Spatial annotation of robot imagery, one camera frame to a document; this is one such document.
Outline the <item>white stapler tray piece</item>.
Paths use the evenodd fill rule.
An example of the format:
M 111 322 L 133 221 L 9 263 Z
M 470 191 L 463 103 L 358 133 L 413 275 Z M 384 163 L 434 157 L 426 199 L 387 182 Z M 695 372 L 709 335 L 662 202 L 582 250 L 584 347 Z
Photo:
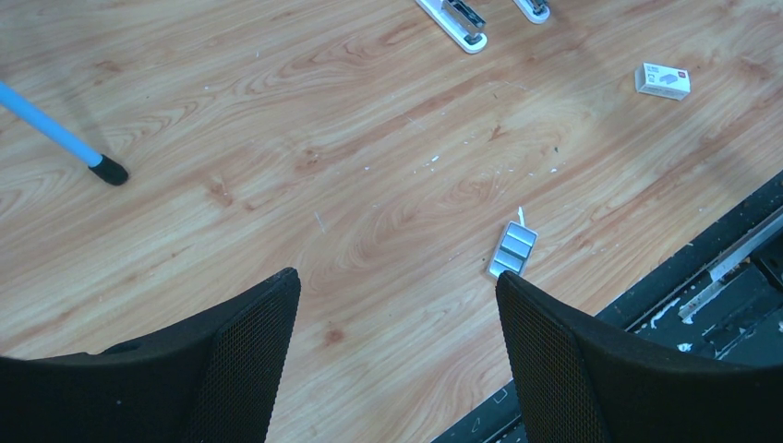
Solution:
M 514 3 L 531 23 L 543 24 L 550 16 L 547 0 L 514 0 Z

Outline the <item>small white staple box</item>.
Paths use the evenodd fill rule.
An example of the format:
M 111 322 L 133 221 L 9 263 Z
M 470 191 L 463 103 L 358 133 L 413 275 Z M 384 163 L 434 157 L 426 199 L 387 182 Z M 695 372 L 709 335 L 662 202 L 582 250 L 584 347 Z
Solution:
M 687 70 L 642 63 L 634 71 L 634 86 L 637 92 L 682 101 L 691 93 L 691 80 Z

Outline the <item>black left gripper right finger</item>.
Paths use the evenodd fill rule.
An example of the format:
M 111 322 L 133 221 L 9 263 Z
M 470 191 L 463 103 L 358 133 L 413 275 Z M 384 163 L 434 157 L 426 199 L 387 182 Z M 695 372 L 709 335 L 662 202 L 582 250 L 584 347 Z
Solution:
M 643 339 L 503 272 L 503 339 L 531 442 L 778 442 L 782 368 Z

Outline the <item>white staple tray with staples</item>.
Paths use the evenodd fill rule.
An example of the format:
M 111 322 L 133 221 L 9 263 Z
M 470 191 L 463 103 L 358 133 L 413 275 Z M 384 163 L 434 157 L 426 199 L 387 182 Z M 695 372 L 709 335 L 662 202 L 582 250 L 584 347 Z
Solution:
M 488 261 L 487 274 L 494 279 L 505 271 L 522 276 L 530 261 L 537 238 L 537 232 L 517 221 L 510 221 Z

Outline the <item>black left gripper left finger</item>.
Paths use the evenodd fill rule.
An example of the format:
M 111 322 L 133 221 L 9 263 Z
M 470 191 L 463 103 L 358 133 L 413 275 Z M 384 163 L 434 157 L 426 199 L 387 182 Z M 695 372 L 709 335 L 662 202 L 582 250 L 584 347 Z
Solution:
M 262 442 L 301 283 L 245 292 L 101 353 L 1 361 L 5 442 Z

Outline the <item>light blue white stapler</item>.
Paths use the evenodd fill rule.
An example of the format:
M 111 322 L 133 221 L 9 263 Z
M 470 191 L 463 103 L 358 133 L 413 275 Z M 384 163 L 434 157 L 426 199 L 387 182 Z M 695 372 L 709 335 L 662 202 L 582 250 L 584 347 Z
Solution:
M 477 54 L 486 47 L 486 21 L 464 1 L 416 0 L 416 3 L 466 53 Z

